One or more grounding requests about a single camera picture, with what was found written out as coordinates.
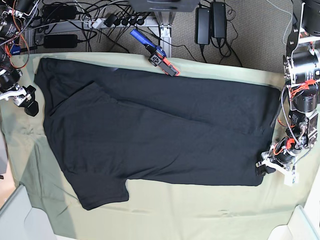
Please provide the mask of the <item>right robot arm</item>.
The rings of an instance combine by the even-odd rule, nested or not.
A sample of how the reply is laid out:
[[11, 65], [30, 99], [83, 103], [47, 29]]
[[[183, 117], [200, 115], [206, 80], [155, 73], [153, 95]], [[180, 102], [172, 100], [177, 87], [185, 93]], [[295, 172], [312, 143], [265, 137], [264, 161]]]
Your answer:
[[36, 89], [29, 85], [20, 86], [23, 76], [22, 66], [12, 62], [11, 50], [19, 45], [21, 40], [30, 58], [30, 46], [23, 32], [35, 18], [39, 6], [38, 0], [2, 0], [0, 2], [0, 99], [13, 100], [14, 104], [24, 108], [24, 112], [34, 117], [39, 112], [39, 105], [35, 98]]

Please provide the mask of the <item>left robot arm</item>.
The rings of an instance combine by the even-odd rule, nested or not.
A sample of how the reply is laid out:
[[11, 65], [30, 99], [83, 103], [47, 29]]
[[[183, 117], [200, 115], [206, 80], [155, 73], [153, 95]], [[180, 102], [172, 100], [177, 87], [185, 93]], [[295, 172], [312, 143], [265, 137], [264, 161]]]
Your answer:
[[261, 153], [256, 174], [265, 176], [278, 171], [295, 178], [300, 153], [308, 152], [317, 143], [320, 103], [320, 2], [294, 0], [291, 31], [283, 56], [285, 83], [279, 105], [270, 125], [283, 114], [286, 136]]

